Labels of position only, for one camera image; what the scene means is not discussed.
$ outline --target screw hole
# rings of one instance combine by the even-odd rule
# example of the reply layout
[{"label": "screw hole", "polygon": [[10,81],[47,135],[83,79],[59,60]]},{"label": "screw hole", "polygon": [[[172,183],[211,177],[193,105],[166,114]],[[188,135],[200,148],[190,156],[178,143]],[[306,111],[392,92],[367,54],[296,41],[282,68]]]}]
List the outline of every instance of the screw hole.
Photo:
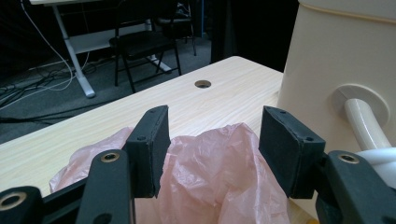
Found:
[{"label": "screw hole", "polygon": [[6,211],[14,208],[26,199],[27,194],[25,192],[12,192],[0,199],[0,211]]},{"label": "screw hole", "polygon": [[195,82],[195,86],[200,88],[200,89],[206,89],[209,88],[212,85],[210,81],[207,80],[199,80]]},{"label": "screw hole", "polygon": [[139,140],[139,141],[146,140],[146,136],[143,136],[143,135],[138,136],[138,137],[137,137],[137,140]]},{"label": "screw hole", "polygon": [[352,163],[352,164],[359,163],[358,158],[351,156],[351,155],[347,155],[347,154],[338,155],[338,159],[340,159],[341,161],[344,161],[344,162]]},{"label": "screw hole", "polygon": [[111,222],[111,215],[109,213],[104,213],[95,218],[93,224],[108,224]]},{"label": "screw hole", "polygon": [[110,153],[107,153],[106,155],[102,156],[101,161],[102,162],[113,162],[113,161],[116,161],[119,157],[120,157],[120,154],[110,152]]}]

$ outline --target dark background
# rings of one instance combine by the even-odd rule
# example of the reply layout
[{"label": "dark background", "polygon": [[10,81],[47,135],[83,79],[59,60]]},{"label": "dark background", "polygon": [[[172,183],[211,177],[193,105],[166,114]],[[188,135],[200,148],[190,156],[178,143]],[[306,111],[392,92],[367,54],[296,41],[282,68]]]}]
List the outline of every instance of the dark background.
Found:
[{"label": "dark background", "polygon": [[[23,0],[23,5],[49,43],[68,59],[52,8],[32,6],[28,0]],[[67,32],[79,35],[113,27],[114,11],[109,9],[113,6],[114,1],[98,1],[59,9],[64,14]],[[212,40],[212,63],[238,55],[280,72],[283,72],[287,60],[297,9],[298,1],[191,0],[195,35],[202,37],[205,34]],[[82,10],[90,12],[84,15]],[[1,79],[54,56],[18,0],[0,1],[0,30]],[[90,55],[90,60],[111,54],[110,49],[96,50]]]}]

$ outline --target table leg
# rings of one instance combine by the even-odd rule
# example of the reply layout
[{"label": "table leg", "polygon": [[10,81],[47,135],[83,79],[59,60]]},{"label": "table leg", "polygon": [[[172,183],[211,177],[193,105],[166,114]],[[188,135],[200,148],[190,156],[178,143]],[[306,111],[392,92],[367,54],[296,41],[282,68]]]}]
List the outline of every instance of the table leg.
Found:
[{"label": "table leg", "polygon": [[64,37],[64,43],[67,46],[67,50],[69,51],[73,65],[76,69],[76,78],[79,82],[79,85],[84,90],[85,95],[88,98],[92,98],[95,96],[95,92],[93,91],[90,83],[88,82],[87,78],[85,78],[84,74],[81,71],[81,67],[79,66],[78,59],[76,57],[76,53],[73,49],[73,46],[70,43],[70,39],[69,39],[69,36],[67,35],[66,29],[64,28],[64,23],[62,21],[61,14],[59,13],[59,10],[56,6],[52,6],[52,9],[55,14],[56,21],[58,22],[59,27],[61,28],[62,35]]}]

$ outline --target black floor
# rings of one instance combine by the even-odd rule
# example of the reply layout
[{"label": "black floor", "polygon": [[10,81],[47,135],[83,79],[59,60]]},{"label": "black floor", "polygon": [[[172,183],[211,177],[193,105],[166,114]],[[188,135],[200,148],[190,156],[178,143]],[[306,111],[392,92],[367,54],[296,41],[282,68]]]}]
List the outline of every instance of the black floor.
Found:
[{"label": "black floor", "polygon": [[[197,55],[194,56],[190,40],[187,43],[178,41],[183,74],[210,64],[210,40],[196,38],[196,49]],[[165,53],[163,62],[174,66],[176,60],[173,52]],[[119,86],[115,87],[112,58],[89,62],[83,70],[96,93],[91,99],[85,96],[76,78],[70,82],[71,75],[64,63],[32,69],[2,83],[0,144],[132,94],[125,73],[119,74]],[[155,67],[148,63],[134,69],[134,78],[139,80],[154,72]],[[177,71],[174,71],[137,82],[135,87],[137,91],[142,91],[177,76]]]}]

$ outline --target wooden table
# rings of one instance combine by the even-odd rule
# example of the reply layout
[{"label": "wooden table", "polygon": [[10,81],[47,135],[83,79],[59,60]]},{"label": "wooden table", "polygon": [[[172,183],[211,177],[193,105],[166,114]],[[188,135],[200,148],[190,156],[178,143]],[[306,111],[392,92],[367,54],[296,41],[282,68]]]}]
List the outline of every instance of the wooden table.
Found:
[{"label": "wooden table", "polygon": [[[281,79],[275,70],[232,57],[4,143],[0,145],[0,191],[28,185],[40,188],[43,196],[50,194],[50,179],[74,151],[135,126],[158,105],[169,105],[171,138],[238,122],[245,122],[259,136],[262,108],[276,105]],[[197,88],[198,80],[210,81],[211,86]],[[290,204],[292,223],[312,218]]]}]

